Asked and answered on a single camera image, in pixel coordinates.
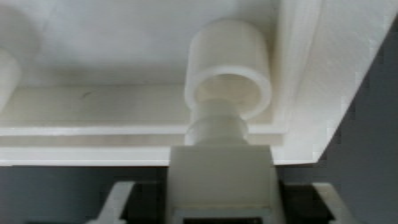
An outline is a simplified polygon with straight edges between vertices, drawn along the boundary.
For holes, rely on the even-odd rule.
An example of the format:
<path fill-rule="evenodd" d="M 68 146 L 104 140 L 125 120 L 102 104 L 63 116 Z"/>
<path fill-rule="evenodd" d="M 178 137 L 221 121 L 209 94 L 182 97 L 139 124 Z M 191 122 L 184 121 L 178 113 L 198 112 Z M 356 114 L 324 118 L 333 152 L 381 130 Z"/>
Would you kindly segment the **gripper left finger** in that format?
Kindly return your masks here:
<path fill-rule="evenodd" d="M 114 184 L 98 217 L 86 224 L 127 224 L 122 216 L 134 186 L 134 181 L 123 181 Z"/>

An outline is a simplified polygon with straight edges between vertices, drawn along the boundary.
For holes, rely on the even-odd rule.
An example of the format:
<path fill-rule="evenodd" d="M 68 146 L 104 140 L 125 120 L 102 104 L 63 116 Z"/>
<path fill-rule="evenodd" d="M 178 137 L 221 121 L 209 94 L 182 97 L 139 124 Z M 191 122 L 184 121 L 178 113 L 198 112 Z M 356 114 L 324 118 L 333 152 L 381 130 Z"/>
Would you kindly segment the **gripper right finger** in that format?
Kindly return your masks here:
<path fill-rule="evenodd" d="M 354 216 L 333 184 L 319 182 L 313 187 L 335 216 L 329 224 L 367 224 Z"/>

